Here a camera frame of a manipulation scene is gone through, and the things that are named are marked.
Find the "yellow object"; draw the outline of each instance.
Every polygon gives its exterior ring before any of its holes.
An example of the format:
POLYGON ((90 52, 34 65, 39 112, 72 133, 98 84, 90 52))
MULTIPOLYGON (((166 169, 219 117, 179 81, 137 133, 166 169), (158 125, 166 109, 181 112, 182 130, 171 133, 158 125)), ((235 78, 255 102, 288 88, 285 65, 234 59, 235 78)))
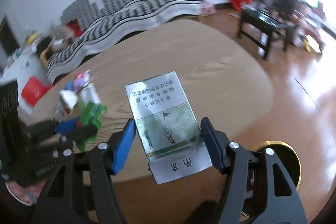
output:
POLYGON ((34 32, 30 37, 28 37, 26 45, 29 46, 38 35, 39 34, 37 32, 34 32))
POLYGON ((307 40, 307 39, 304 39, 304 40, 302 41, 302 43, 303 43, 303 45, 304 45, 305 50, 306 50, 307 52, 311 52, 311 49, 310 49, 308 40, 307 40))

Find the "table leg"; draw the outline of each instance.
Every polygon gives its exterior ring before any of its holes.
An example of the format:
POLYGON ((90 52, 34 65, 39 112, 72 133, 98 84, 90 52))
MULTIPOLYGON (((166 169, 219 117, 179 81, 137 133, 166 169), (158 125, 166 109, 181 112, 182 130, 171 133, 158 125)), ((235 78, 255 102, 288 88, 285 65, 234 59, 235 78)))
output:
POLYGON ((273 37, 273 33, 270 33, 269 36, 268 36, 268 39, 267 39, 266 49, 265 49, 265 53, 264 53, 264 57, 263 57, 264 60, 267 59, 268 51, 271 47, 272 37, 273 37))
POLYGON ((240 21, 239 21, 237 38, 241 38, 241 36, 242 36, 241 31, 242 31, 242 28, 243 28, 243 18, 244 18, 244 16, 242 14, 241 17, 240 17, 240 21))

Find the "black and white striped cloth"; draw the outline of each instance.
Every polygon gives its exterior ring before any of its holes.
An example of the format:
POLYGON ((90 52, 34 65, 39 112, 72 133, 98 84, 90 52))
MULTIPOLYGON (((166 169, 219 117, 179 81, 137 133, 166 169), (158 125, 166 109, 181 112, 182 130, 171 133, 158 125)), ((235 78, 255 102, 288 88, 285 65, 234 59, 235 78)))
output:
MULTIPOLYGON (((152 17, 163 14, 165 10, 167 9, 169 9, 170 13, 172 11, 174 12, 174 17, 176 17, 176 15, 184 15, 186 14, 185 12, 186 6, 188 7, 189 15, 198 15, 200 13, 199 7, 201 6, 202 1, 203 0, 134 0, 134 1, 131 1, 119 12, 116 12, 113 15, 104 16, 104 17, 101 17, 95 20, 90 25, 90 27, 80 37, 77 37, 70 46, 68 46, 67 48, 65 48, 64 50, 60 52, 54 53, 50 58, 50 62, 49 62, 48 69, 47 69, 49 79, 53 82, 54 79, 58 75, 68 73, 71 70, 74 70, 76 67, 71 68, 71 69, 67 67, 63 73, 59 73, 61 71, 59 68, 61 66, 66 65, 68 62, 70 62, 76 56, 76 52, 78 52, 81 47, 83 46, 95 47, 95 44, 101 42, 102 40, 106 41, 106 39, 109 39, 109 38, 111 40, 112 34, 116 32, 119 28, 123 28, 124 24, 126 23, 128 24, 127 29, 131 30, 130 31, 131 33, 134 31, 134 28, 129 27, 130 23, 138 24, 138 22, 140 21, 145 21, 152 17), (57 73, 53 73, 53 70, 55 68, 58 68, 57 73)), ((109 45, 109 47, 113 46, 117 42, 118 41, 114 41, 111 45, 109 45)))

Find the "round table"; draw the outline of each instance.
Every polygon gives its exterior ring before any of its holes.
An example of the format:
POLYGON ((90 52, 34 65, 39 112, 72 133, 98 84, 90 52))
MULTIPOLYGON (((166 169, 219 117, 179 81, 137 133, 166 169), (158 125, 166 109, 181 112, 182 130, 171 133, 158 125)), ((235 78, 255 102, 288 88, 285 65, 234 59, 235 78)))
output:
MULTIPOLYGON (((91 70, 91 82, 109 109, 88 149, 122 130, 132 117, 125 85, 170 71, 176 71, 197 121, 208 116, 214 128, 231 140, 241 139, 240 131, 272 106, 270 79, 244 49, 211 27, 177 20, 131 37, 71 72, 37 103, 34 122, 53 117, 59 91, 86 70, 91 70)), ((259 143, 251 139, 244 145, 252 149, 259 143)), ((203 201, 219 200, 225 178, 208 168, 157 185, 136 136, 125 168, 112 181, 129 223, 182 223, 203 201)))

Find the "person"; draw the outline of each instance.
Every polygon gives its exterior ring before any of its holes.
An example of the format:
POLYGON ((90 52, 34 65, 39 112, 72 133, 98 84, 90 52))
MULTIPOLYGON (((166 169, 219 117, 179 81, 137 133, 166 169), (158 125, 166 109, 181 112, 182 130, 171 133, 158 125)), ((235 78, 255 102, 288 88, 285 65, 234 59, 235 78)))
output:
POLYGON ((321 39, 319 28, 325 18, 322 2, 318 2, 317 7, 313 9, 308 7, 306 2, 302 2, 292 16, 292 22, 303 29, 303 34, 310 35, 319 44, 321 53, 324 51, 325 43, 321 39))

